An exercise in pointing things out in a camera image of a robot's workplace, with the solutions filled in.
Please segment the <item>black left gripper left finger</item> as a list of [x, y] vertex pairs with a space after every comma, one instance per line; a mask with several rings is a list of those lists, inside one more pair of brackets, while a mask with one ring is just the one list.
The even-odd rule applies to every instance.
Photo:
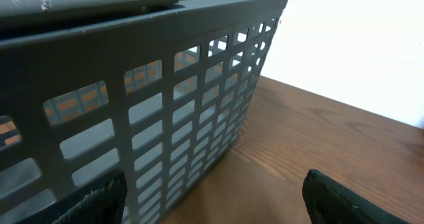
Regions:
[[18, 224], [121, 224], [127, 194], [125, 173], [116, 168]]

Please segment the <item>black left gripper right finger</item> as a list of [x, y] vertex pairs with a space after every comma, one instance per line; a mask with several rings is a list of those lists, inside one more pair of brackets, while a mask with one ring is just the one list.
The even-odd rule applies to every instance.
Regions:
[[316, 169], [303, 181], [302, 197], [312, 224], [401, 224], [406, 221]]

